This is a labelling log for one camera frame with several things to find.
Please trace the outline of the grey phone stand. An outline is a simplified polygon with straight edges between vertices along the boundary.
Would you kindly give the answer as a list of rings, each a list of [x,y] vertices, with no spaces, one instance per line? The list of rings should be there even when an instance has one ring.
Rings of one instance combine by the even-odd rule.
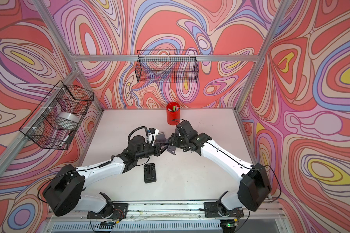
[[[165,143],[166,140],[167,140],[167,139],[166,139],[166,136],[165,136],[164,132],[161,132],[161,133],[159,133],[159,134],[157,135],[155,142],[156,142],[156,143]]]
[[[167,149],[166,149],[167,152],[169,152],[172,155],[176,155],[177,148],[176,148],[176,146],[174,146],[172,144],[172,140],[171,140],[170,137],[166,139],[166,143],[167,143],[167,146],[168,146]]]

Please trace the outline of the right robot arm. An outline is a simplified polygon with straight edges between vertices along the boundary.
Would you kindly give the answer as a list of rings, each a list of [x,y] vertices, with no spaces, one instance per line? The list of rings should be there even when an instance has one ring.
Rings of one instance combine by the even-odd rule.
[[[272,191],[266,171],[268,165],[253,165],[237,158],[205,133],[193,138],[174,133],[168,142],[172,147],[196,152],[213,161],[237,181],[237,189],[224,192],[216,202],[218,212],[223,216],[240,207],[256,212]]]

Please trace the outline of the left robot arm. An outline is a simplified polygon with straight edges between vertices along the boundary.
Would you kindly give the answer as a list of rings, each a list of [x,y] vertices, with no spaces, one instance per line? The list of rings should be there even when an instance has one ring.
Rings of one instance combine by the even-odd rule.
[[[64,166],[43,185],[38,199],[47,203],[56,216],[88,211],[90,217],[111,218],[117,213],[119,218],[124,218],[124,213],[115,207],[107,194],[88,193],[87,187],[107,177],[126,173],[137,167],[140,160],[160,156],[167,149],[165,134],[155,128],[138,127],[127,140],[127,147],[105,162],[77,168]]]

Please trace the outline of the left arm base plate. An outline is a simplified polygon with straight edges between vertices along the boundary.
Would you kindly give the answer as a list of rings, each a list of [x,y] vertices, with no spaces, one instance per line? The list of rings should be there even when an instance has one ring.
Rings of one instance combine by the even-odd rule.
[[[108,204],[99,213],[89,212],[87,219],[112,219],[122,220],[125,219],[128,212],[128,203],[114,203]]]

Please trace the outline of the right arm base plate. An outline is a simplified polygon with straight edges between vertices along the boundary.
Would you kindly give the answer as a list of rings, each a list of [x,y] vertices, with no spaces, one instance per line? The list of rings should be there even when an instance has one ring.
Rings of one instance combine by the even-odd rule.
[[[204,212],[206,218],[233,217],[240,219],[245,216],[242,207],[228,210],[220,202],[205,202],[203,205],[199,211]]]

